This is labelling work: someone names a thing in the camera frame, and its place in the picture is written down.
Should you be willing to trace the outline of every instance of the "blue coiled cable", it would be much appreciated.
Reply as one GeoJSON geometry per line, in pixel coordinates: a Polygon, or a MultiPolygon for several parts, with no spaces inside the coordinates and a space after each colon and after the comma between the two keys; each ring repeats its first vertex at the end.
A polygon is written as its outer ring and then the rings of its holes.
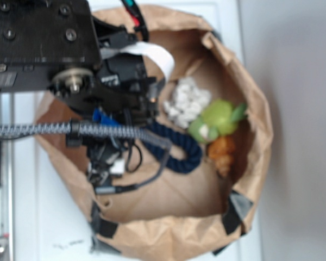
{"type": "MultiPolygon", "coordinates": [[[[164,125],[159,124],[158,122],[147,126],[146,129],[157,134],[158,136],[170,139],[173,144],[181,147],[186,152],[187,158],[185,160],[178,160],[172,156],[169,156],[166,167],[178,173],[188,174],[199,166],[203,153],[200,146],[193,138],[176,132],[164,125]]],[[[160,160],[163,157],[164,150],[160,147],[146,142],[144,142],[144,145],[157,160],[160,160]]]]}

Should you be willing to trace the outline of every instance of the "red wire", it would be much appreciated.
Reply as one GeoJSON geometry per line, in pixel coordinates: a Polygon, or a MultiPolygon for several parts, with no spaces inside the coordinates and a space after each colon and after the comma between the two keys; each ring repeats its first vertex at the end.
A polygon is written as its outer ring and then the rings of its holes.
{"type": "Polygon", "coordinates": [[[130,14],[131,19],[134,21],[135,27],[138,27],[140,25],[139,20],[134,15],[131,14],[131,12],[128,10],[128,8],[126,8],[126,10],[130,14]]]}

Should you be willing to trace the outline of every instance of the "black tape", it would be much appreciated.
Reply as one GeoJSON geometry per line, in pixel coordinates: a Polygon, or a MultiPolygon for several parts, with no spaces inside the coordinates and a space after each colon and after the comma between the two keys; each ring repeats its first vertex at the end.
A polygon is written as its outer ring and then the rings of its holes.
{"type": "Polygon", "coordinates": [[[225,250],[228,246],[229,246],[229,245],[227,245],[227,246],[223,246],[223,247],[219,248],[218,250],[213,251],[212,254],[213,254],[214,256],[217,256],[217,255],[220,254],[223,250],[225,250]]]}
{"type": "Polygon", "coordinates": [[[105,242],[100,241],[96,237],[93,237],[92,241],[93,241],[93,250],[95,250],[95,251],[105,252],[105,253],[109,253],[109,254],[116,254],[116,255],[121,254],[121,252],[119,250],[115,249],[113,246],[110,246],[109,244],[107,244],[105,242]]]}
{"type": "Polygon", "coordinates": [[[95,233],[100,234],[105,238],[113,238],[117,231],[118,223],[111,222],[100,217],[98,206],[94,203],[92,207],[92,222],[91,226],[95,233]]]}
{"type": "Polygon", "coordinates": [[[222,222],[227,235],[232,234],[242,220],[247,216],[253,202],[245,196],[235,192],[234,190],[228,197],[228,210],[222,216],[222,222]]]}

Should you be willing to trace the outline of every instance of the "gray braided cable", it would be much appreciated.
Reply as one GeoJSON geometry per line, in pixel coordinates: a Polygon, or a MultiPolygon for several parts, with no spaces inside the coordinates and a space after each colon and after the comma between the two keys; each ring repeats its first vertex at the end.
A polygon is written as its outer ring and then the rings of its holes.
{"type": "MultiPolygon", "coordinates": [[[[71,124],[39,123],[36,125],[0,125],[0,138],[24,137],[41,134],[70,134],[71,124]]],[[[169,150],[170,140],[157,136],[147,130],[129,126],[104,126],[97,123],[80,122],[79,134],[98,138],[115,137],[126,139],[140,139],[152,145],[169,150]]]]}

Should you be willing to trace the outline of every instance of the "white door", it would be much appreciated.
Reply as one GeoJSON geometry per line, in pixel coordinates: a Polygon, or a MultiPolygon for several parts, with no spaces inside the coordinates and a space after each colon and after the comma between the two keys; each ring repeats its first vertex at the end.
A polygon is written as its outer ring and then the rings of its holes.
{"type": "MultiPolygon", "coordinates": [[[[89,0],[92,9],[121,6],[120,0],[89,0]]],[[[138,0],[202,15],[242,60],[237,0],[138,0]]],[[[41,94],[14,95],[16,123],[32,122],[41,94]]],[[[132,260],[90,254],[91,231],[65,186],[33,138],[14,143],[14,260],[132,260]]],[[[253,230],[219,256],[194,260],[261,261],[258,219],[253,230]]]]}

